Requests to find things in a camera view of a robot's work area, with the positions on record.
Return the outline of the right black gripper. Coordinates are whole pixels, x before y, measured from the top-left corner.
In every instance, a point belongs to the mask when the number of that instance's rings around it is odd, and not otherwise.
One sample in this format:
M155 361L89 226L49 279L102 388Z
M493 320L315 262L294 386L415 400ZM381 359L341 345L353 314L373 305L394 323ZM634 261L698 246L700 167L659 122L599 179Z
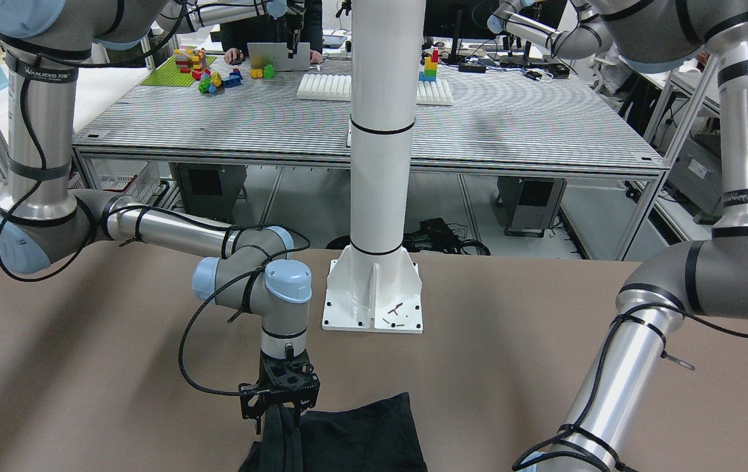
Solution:
M239 385L243 418L256 421L256 433L260 435L267 423L263 417L269 407L290 404L294 424L298 427L302 412L315 406L319 388L320 380L314 373L307 350L284 359L261 353L257 383Z

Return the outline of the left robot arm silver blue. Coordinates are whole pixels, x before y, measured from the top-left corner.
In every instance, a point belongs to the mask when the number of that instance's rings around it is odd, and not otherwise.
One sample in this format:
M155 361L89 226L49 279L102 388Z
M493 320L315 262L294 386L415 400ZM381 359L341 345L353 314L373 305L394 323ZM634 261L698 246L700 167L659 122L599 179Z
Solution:
M667 71L706 48L720 65L722 217L711 239L665 248L629 276L618 314L565 424L515 460L514 470L626 470L618 456L667 336L683 320L748 319L748 1L576 1L580 21L554 31L503 3L488 26L551 54L589 56L615 45L637 71Z

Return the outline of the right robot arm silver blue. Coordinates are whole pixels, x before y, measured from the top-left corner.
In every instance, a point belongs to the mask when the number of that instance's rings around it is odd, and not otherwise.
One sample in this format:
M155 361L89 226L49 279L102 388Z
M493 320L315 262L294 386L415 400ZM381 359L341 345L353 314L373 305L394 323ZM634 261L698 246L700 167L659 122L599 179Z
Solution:
M298 427L320 382L309 361L311 270L290 254L301 233L226 226L141 203L130 195L70 190L78 71L93 44L130 48L152 23L172 35L205 18L189 1L0 1L9 67L8 183L0 193L0 269L17 281L71 263L98 240L124 240L200 255L193 287L215 303L262 317L256 383L229 391L257 432Z

